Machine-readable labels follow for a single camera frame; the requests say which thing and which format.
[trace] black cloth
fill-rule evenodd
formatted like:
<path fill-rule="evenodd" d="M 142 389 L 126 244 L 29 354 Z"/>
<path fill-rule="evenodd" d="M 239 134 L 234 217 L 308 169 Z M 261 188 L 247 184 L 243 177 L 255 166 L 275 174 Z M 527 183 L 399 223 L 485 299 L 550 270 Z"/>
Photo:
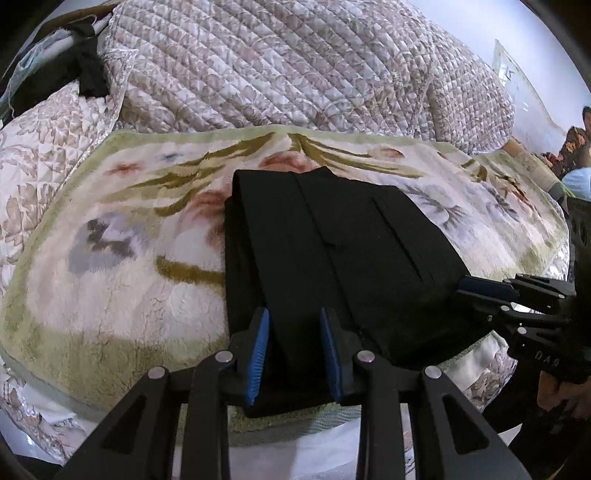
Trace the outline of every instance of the black cloth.
<path fill-rule="evenodd" d="M 29 75 L 11 97 L 18 116 L 73 80 L 80 80 L 80 95 L 104 97 L 109 94 L 103 61 L 96 54 L 97 37 L 74 45 Z"/>
<path fill-rule="evenodd" d="M 489 330 L 448 308 L 468 270 L 396 187 L 327 168 L 239 170 L 225 216 L 230 334 L 248 328 L 256 307 L 269 308 L 275 356 L 265 369 L 275 380 L 312 389 L 322 381 L 322 307 L 336 309 L 365 348 L 411 369 L 449 359 Z"/>

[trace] white wall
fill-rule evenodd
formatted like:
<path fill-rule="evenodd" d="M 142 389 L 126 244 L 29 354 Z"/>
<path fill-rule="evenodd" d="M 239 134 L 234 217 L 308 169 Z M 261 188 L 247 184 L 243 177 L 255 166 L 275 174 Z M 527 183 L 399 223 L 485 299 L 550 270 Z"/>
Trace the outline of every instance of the white wall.
<path fill-rule="evenodd" d="M 517 62 L 563 129 L 583 126 L 591 93 L 552 32 L 519 0 L 409 0 L 492 65 L 495 39 Z"/>

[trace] floral quilt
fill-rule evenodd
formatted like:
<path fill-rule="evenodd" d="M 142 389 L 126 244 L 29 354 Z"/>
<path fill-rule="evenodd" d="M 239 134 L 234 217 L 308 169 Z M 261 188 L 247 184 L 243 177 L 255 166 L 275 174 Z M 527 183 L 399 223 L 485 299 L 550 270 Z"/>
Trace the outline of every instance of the floral quilt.
<path fill-rule="evenodd" d="M 541 274 L 567 241 L 560 208 L 503 152 L 472 158 L 444 143 L 284 126 L 116 132 L 26 244 L 0 316 L 3 360 L 98 420 L 153 365 L 182 368 L 223 348 L 223 206 L 233 172 L 320 166 L 399 187 L 474 275 Z M 482 345 L 472 355 L 479 368 L 453 368 Z M 464 389 L 504 349 L 489 335 L 444 367 Z M 261 427 L 238 413 L 231 425 Z"/>

